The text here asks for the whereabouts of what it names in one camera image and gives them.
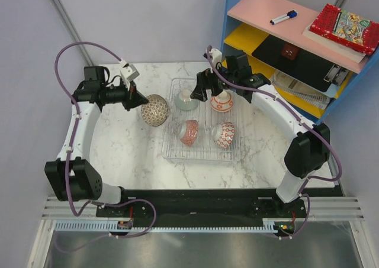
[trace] marker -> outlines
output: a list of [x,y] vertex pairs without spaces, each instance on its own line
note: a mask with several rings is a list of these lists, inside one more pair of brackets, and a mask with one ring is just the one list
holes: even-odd
[[298,15],[298,12],[296,10],[289,11],[288,13],[281,15],[280,17],[274,18],[273,20],[270,20],[270,23],[272,25],[278,24],[279,22],[285,21],[289,18],[294,18]]

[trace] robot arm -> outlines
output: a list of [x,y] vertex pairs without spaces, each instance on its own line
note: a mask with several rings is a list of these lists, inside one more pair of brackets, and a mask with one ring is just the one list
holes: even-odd
[[[287,170],[276,191],[283,203],[292,202],[298,198],[298,192],[307,177],[329,160],[329,150],[307,130],[304,124],[313,128],[329,142],[330,131],[328,127],[324,124],[313,125],[310,120],[300,115],[290,104],[282,99],[264,75],[260,73],[253,74],[247,55],[244,52],[238,56],[226,56],[227,69],[222,68],[221,64],[219,64],[220,51],[212,49],[210,56],[209,59],[213,66],[228,82],[262,91],[262,93],[255,92],[253,94],[252,91],[237,89],[236,93],[260,108],[279,126],[285,136],[290,141],[292,140],[284,157]],[[197,74],[197,85],[191,94],[191,98],[206,101],[207,89],[211,90],[212,96],[217,96],[223,89],[227,88],[230,88],[230,86],[221,82],[214,72],[207,69]],[[276,101],[278,98],[281,98],[281,103]],[[294,118],[293,113],[302,119],[301,123]]]
[[[133,80],[139,73],[133,65],[120,62],[123,68],[120,72],[120,85],[109,85],[105,81],[104,67],[94,66],[84,68],[85,80],[80,83],[73,97],[77,101],[80,113],[72,105],[71,122],[68,133],[57,159],[47,162],[45,174],[58,200],[67,201],[65,184],[65,165],[67,153],[71,152],[69,161],[69,184],[73,201],[82,199],[96,200],[107,204],[117,204],[121,198],[121,188],[102,182],[99,173],[89,163],[89,149],[92,136],[102,108],[106,104],[122,103],[126,110],[148,103],[141,95]],[[75,121],[80,120],[75,129]],[[69,147],[72,133],[75,138]]]

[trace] wire dish rack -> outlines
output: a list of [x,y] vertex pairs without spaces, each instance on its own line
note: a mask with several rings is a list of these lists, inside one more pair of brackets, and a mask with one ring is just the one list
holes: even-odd
[[[206,102],[190,111],[183,111],[176,107],[174,101],[183,89],[193,90],[196,85],[195,79],[175,78],[171,83],[169,96],[170,117],[163,138],[162,156],[174,163],[236,163],[241,160],[240,148],[240,118],[239,109],[234,92],[232,96],[234,106],[225,113],[217,112],[210,105],[210,93]],[[198,136],[195,143],[188,147],[178,137],[178,127],[186,120],[197,120],[199,123]],[[211,137],[212,128],[223,122],[232,122],[235,125],[235,137],[228,148],[220,148]]]

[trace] white marble surface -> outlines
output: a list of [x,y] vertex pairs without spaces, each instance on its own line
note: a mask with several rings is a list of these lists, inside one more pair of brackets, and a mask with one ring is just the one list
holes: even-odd
[[[106,65],[111,73],[117,65]],[[208,67],[202,63],[135,64],[137,89],[145,96],[157,93],[168,99],[173,78],[195,78]],[[273,122],[247,102],[243,108],[242,161],[234,166],[173,164],[162,157],[166,123],[150,127],[140,108],[127,112],[122,105],[107,105],[95,127],[91,164],[103,181],[127,189],[276,188],[284,176],[288,141]],[[331,177],[329,166],[317,175]],[[333,187],[312,180],[307,187]]]

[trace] pink shelf board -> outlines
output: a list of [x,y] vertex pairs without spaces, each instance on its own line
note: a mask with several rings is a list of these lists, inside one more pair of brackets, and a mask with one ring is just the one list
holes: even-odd
[[[275,25],[270,23],[271,19],[293,9],[298,12],[295,18]],[[360,63],[355,63],[303,36],[305,28],[314,21],[319,13],[288,0],[241,0],[227,14],[355,73],[359,73],[367,61],[367,58],[364,58]]]

